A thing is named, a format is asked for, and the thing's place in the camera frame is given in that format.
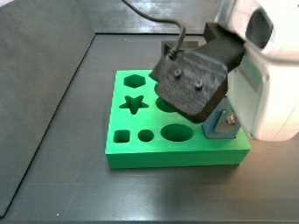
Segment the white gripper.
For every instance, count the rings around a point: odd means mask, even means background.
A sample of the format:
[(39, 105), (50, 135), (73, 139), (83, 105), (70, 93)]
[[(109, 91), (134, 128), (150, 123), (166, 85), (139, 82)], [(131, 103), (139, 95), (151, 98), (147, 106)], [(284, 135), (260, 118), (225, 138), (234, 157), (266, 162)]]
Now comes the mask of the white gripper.
[[(299, 134), (299, 0), (222, 0), (215, 18), (245, 41), (229, 73), (229, 100), (249, 136), (285, 141)], [(215, 132), (227, 134), (235, 113), (223, 109)]]

